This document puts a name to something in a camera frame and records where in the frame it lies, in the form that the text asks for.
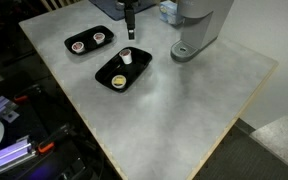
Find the gray tabletop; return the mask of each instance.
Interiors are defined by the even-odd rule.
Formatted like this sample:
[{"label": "gray tabletop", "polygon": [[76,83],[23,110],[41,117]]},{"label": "gray tabletop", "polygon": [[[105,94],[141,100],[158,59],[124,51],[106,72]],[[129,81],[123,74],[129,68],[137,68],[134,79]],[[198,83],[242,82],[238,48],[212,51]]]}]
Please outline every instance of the gray tabletop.
[{"label": "gray tabletop", "polygon": [[[124,20],[112,21],[88,1],[20,23],[54,77],[124,179],[192,178],[272,72],[276,62],[219,38],[178,64],[170,48],[180,30],[159,20],[157,7],[136,15],[136,40]],[[113,31],[110,45],[72,55],[64,40],[97,25]],[[95,73],[126,46],[153,60],[122,94]]]}]

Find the floor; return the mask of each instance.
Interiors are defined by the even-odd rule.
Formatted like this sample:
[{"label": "floor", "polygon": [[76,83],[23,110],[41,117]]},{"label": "floor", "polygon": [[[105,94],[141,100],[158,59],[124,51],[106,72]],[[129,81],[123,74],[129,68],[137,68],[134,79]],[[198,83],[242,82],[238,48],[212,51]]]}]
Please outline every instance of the floor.
[{"label": "floor", "polygon": [[[19,39],[17,46],[20,52],[25,53],[33,49],[29,40],[27,40],[21,32],[19,32],[17,36]],[[3,62],[11,57],[12,52],[9,50],[6,50],[6,53],[0,53],[0,75],[2,77],[7,78],[19,71],[25,70],[30,74],[31,78],[34,79],[36,83],[41,84],[49,94],[56,94],[56,89],[59,87],[37,54],[28,56],[12,65],[4,66]],[[241,126],[242,129],[250,134],[250,137],[288,164],[288,116],[258,129],[254,129],[245,122]]]},{"label": "floor", "polygon": [[236,126],[194,180],[288,180],[288,166]]}]

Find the black tray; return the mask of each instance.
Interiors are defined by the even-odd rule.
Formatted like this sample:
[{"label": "black tray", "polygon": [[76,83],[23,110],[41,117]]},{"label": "black tray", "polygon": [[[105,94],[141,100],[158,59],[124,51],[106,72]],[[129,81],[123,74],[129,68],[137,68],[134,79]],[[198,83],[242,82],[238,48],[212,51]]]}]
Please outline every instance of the black tray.
[{"label": "black tray", "polygon": [[[97,73],[95,79],[104,86],[116,91],[125,92],[133,82],[141,75],[152,60],[152,55],[134,47],[126,47],[132,51],[132,63],[124,64],[122,58],[117,53],[110,61],[108,61]],[[126,77],[126,84],[122,89],[115,88],[112,78],[116,75]]]},{"label": "black tray", "polygon": [[[93,39],[94,34],[96,33],[103,33],[105,35],[105,40],[101,44],[97,44],[96,41]],[[72,53],[72,54],[77,54],[77,55],[83,55],[86,54],[90,51],[93,51],[95,49],[98,49],[102,46],[105,46],[106,44],[109,44],[112,42],[114,37],[114,34],[112,31],[107,29],[105,26],[96,26],[93,27],[92,29],[83,31],[75,36],[72,36],[64,41],[64,44],[66,48]],[[72,45],[76,42],[82,42],[85,47],[85,51],[76,53],[75,51],[72,50]]]}]

